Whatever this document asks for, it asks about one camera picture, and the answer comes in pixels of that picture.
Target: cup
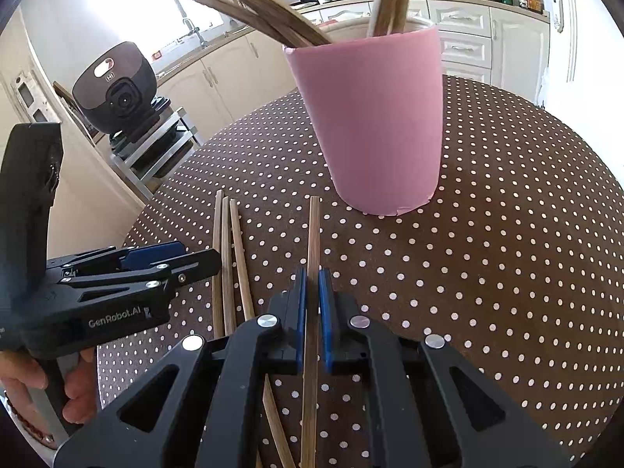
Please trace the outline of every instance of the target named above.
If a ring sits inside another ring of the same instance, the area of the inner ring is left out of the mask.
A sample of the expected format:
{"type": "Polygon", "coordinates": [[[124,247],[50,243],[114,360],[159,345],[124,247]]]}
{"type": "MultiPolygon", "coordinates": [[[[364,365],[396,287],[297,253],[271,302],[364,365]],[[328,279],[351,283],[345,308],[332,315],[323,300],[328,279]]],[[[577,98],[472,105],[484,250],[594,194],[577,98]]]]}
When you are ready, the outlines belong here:
{"type": "Polygon", "coordinates": [[[331,23],[333,43],[285,48],[336,192],[371,215],[426,204],[442,154],[442,60],[433,22],[366,38],[369,18],[331,23]]]}

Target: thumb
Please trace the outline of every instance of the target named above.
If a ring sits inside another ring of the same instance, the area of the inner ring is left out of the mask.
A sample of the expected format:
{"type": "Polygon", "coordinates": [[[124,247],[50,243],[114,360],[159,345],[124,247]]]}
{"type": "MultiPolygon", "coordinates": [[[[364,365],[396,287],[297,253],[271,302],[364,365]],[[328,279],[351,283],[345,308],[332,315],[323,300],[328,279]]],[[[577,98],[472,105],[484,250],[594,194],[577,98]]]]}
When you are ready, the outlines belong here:
{"type": "Polygon", "coordinates": [[[48,377],[37,361],[26,354],[0,352],[0,379],[13,378],[27,387],[45,389],[48,387],[48,377]]]}

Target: table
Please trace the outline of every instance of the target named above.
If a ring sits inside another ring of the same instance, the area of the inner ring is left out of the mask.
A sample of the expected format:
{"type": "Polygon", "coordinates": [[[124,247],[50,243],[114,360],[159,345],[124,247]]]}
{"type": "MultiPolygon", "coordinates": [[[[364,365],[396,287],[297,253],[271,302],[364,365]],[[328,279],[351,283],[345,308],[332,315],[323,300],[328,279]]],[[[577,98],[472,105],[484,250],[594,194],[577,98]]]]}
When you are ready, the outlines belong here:
{"type": "MultiPolygon", "coordinates": [[[[345,205],[294,92],[196,152],[126,244],[208,248],[223,188],[239,201],[260,314],[305,262],[308,198],[319,195],[321,263],[334,287],[352,290],[361,311],[402,336],[443,335],[577,460],[624,393],[622,189],[578,135],[525,99],[455,77],[444,86],[438,190],[418,210],[384,218],[345,205]]],[[[210,338],[210,306],[210,283],[191,284],[168,325],[100,347],[102,403],[183,336],[210,338]]],[[[321,373],[319,385],[317,465],[369,466],[360,377],[321,373]]],[[[273,387],[298,460],[301,379],[273,387]]],[[[264,466],[281,466],[266,424],[261,437],[264,466]]]]}

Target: brown tablecloth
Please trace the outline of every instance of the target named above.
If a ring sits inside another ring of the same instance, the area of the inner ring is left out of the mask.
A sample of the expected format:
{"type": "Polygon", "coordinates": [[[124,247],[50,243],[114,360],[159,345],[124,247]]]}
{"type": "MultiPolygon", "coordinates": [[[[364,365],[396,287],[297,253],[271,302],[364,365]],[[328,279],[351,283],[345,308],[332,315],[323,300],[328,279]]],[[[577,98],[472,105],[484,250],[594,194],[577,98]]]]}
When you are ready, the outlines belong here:
{"type": "MultiPolygon", "coordinates": [[[[383,218],[345,205],[292,93],[196,152],[126,244],[208,248],[223,188],[239,201],[260,314],[305,261],[308,198],[320,195],[321,262],[334,287],[402,336],[445,336],[578,459],[624,393],[622,189],[580,137],[525,99],[454,77],[444,98],[439,186],[416,211],[383,218]]],[[[168,325],[100,347],[103,404],[183,336],[211,337],[210,296],[209,282],[191,284],[168,325]]],[[[369,466],[360,378],[319,378],[317,466],[369,466]]],[[[298,461],[301,379],[273,387],[298,461]]],[[[262,427],[263,464],[281,466],[262,427]]]]}

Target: cabinet handle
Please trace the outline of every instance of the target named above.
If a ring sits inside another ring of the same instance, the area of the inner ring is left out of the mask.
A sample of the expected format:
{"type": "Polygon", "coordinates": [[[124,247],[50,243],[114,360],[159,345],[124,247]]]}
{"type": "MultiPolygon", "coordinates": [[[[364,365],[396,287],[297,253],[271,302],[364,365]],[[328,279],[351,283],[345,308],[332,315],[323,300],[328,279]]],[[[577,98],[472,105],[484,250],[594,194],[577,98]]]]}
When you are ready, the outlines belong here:
{"type": "Polygon", "coordinates": [[[210,85],[210,87],[214,88],[214,85],[212,84],[212,81],[211,81],[210,77],[208,76],[208,72],[206,72],[205,70],[202,70],[202,73],[204,74],[204,77],[208,81],[208,84],[210,85]]]}
{"type": "Polygon", "coordinates": [[[469,15],[449,15],[449,19],[455,19],[456,21],[474,21],[476,18],[469,15]]]}
{"type": "Polygon", "coordinates": [[[212,71],[212,69],[210,67],[208,67],[208,70],[210,70],[210,74],[211,74],[212,78],[214,79],[215,84],[219,84],[219,79],[216,78],[216,75],[212,71]]]}
{"type": "Polygon", "coordinates": [[[470,51],[471,53],[474,52],[474,48],[473,47],[462,47],[460,45],[452,45],[450,46],[451,49],[455,49],[457,51],[470,51]]]}

